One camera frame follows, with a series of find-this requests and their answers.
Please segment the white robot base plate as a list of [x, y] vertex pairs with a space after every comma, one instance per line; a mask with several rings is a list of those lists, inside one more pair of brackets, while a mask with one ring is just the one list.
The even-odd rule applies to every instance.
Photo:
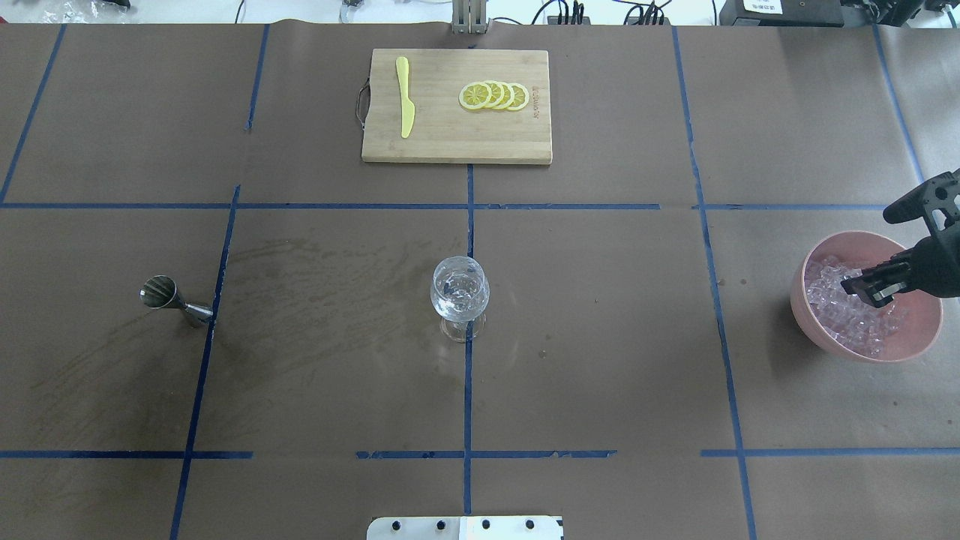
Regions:
[[563, 539], [563, 519], [549, 515], [381, 517], [367, 539]]

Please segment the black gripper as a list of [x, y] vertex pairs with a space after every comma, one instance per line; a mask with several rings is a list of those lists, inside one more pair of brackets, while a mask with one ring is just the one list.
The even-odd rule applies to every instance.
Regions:
[[915, 244], [908, 261], [891, 259], [846, 277], [841, 286], [848, 295], [882, 308], [897, 294], [922, 291], [934, 297], [959, 297], [959, 226], [936, 230]]

